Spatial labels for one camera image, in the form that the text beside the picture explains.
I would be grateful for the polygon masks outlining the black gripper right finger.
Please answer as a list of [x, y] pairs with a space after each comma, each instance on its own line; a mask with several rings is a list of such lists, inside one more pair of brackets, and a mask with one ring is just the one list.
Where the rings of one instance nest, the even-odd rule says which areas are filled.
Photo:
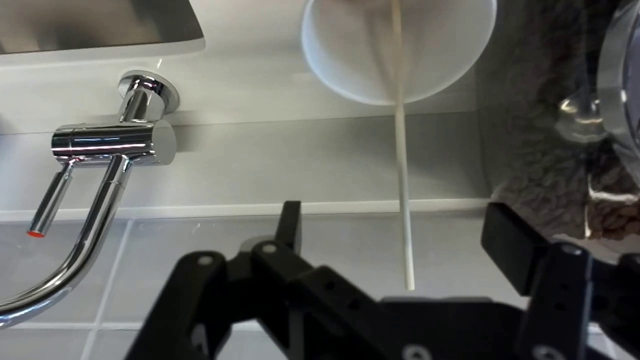
[[550, 243], [507, 205], [489, 203], [480, 245], [510, 286], [527, 299], [516, 333], [519, 360], [607, 360], [588, 347], [595, 323], [640, 359], [640, 263], [614, 265], [571, 243]]

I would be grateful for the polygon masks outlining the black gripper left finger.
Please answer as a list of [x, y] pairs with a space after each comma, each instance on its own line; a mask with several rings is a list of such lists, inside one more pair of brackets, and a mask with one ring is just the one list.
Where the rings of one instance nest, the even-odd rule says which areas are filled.
[[300, 246], [301, 205], [288, 201], [276, 232], [233, 258], [181, 256], [125, 360], [216, 360], [245, 321], [288, 360], [400, 360], [387, 309], [336, 271], [308, 265]]

